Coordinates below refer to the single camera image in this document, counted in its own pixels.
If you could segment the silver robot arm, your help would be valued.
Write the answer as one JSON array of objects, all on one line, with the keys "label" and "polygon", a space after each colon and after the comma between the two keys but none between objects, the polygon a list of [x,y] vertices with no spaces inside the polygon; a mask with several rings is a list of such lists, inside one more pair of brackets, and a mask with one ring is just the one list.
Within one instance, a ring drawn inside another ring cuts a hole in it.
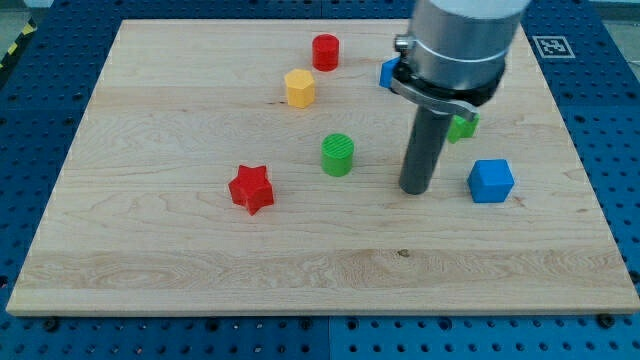
[{"label": "silver robot arm", "polygon": [[529,0],[418,0],[391,88],[437,115],[474,120],[495,93]]}]

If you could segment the blue block behind arm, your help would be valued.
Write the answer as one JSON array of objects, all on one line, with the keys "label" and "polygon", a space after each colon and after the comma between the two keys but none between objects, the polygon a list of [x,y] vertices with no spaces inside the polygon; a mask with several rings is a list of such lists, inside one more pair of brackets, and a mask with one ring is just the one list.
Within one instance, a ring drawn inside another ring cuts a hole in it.
[{"label": "blue block behind arm", "polygon": [[400,58],[395,57],[389,59],[382,63],[380,75],[379,75],[379,85],[383,88],[390,89],[391,88],[391,79],[393,75],[393,69],[399,62]]}]

